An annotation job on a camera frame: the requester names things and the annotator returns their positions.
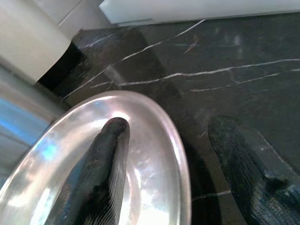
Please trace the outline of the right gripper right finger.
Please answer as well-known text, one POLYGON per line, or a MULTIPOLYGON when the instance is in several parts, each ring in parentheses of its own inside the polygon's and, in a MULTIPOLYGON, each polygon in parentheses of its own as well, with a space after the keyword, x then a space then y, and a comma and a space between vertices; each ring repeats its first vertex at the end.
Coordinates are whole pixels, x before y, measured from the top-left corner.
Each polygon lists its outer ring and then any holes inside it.
POLYGON ((216 115, 209 120, 208 137, 247 224, 300 223, 300 172, 258 130, 216 115))

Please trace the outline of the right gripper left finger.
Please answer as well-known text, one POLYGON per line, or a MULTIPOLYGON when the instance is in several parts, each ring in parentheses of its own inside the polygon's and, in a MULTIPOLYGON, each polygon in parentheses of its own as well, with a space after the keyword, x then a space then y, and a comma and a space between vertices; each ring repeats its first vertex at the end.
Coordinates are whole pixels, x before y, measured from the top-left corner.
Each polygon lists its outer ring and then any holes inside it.
POLYGON ((89 147, 63 225, 116 225, 120 220, 130 138, 129 123, 108 120, 89 147))

